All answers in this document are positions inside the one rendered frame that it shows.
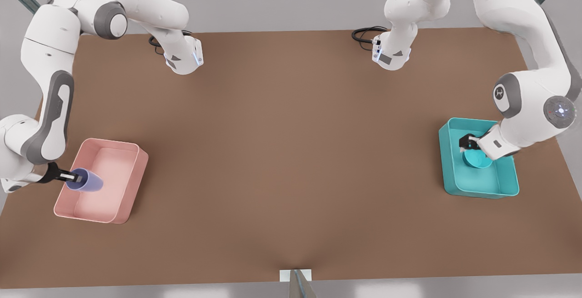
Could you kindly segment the purple cup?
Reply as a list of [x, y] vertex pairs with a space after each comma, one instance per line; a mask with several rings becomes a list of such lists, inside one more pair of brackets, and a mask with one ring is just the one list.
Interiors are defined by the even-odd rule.
[[65, 186], [69, 190], [75, 192], [97, 192], [103, 188], [104, 182], [102, 178], [91, 170], [77, 168], [71, 170], [71, 172], [82, 176], [83, 180], [81, 182], [65, 182]]

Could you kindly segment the teal bowl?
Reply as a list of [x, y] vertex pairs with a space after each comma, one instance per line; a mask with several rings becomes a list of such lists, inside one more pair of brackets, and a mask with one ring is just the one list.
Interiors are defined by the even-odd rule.
[[462, 152], [464, 163], [474, 169], [486, 169], [493, 164], [491, 160], [482, 150], [465, 150]]

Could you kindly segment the pink box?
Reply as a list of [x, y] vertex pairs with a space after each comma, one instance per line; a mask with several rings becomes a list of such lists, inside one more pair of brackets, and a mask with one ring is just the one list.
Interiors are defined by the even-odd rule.
[[148, 162], [137, 144], [89, 138], [75, 157], [72, 170], [91, 170], [102, 178], [97, 192], [62, 187], [54, 206], [57, 217], [121, 225], [129, 217]]

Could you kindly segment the teal box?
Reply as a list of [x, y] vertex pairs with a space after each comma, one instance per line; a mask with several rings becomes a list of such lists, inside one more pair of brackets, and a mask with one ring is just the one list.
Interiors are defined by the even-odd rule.
[[491, 161], [478, 150], [483, 163], [469, 165], [459, 146], [461, 137], [482, 136], [493, 124], [492, 120], [454, 117], [439, 130], [443, 186], [447, 193], [489, 199], [517, 196], [519, 186], [512, 156]]

